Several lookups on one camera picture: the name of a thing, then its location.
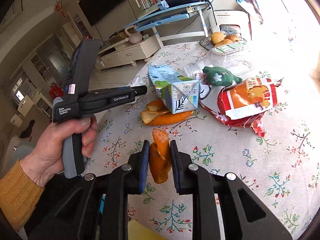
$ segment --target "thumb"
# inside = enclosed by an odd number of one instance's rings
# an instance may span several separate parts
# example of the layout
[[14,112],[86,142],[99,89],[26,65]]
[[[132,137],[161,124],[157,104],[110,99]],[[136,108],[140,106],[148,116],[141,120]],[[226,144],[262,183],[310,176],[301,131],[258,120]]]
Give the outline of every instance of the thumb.
[[90,126],[91,119],[89,117],[83,119],[71,119],[58,123],[55,126],[53,136],[58,142],[63,142],[74,133],[85,132]]

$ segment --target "crumpled carton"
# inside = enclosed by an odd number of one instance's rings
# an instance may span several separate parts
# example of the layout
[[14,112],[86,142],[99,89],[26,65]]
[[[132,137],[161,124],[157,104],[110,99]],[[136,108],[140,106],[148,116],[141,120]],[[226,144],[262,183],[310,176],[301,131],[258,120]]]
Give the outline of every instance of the crumpled carton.
[[198,108],[199,80],[185,77],[168,65],[150,65],[148,78],[173,114]]

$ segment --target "finger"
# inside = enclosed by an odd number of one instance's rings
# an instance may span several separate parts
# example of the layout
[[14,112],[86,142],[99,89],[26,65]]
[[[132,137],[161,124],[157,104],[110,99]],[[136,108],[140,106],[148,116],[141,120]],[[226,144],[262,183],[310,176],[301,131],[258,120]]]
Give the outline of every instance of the finger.
[[82,144],[88,145],[90,142],[96,139],[96,130],[89,128],[87,132],[82,135]]
[[71,119],[58,123],[53,127],[54,131],[52,137],[55,142],[62,143],[64,139],[68,138],[74,133],[85,132],[90,126],[91,120],[89,117],[83,119]]
[[88,145],[82,147],[82,155],[90,158],[90,155],[93,151],[94,143],[90,142]]
[[97,118],[95,115],[93,115],[93,117],[91,117],[90,128],[92,128],[93,130],[96,130],[97,127],[98,127]]

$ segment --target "fingernail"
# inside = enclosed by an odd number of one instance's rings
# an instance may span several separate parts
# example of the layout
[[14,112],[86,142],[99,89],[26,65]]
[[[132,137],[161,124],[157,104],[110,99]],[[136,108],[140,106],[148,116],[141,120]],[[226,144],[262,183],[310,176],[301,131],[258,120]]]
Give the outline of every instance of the fingernail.
[[80,120],[80,122],[81,122],[82,126],[89,126],[89,125],[90,125],[90,122],[91,122],[91,119],[90,119],[89,117],[87,117],[87,118],[82,118],[82,119]]

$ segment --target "wrist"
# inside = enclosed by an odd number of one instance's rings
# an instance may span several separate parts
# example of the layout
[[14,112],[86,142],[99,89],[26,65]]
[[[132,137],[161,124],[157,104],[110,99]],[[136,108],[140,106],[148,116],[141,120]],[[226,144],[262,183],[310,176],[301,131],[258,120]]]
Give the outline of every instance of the wrist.
[[55,174],[50,171],[50,167],[46,168],[33,152],[20,160],[20,166],[29,179],[41,188],[43,188]]

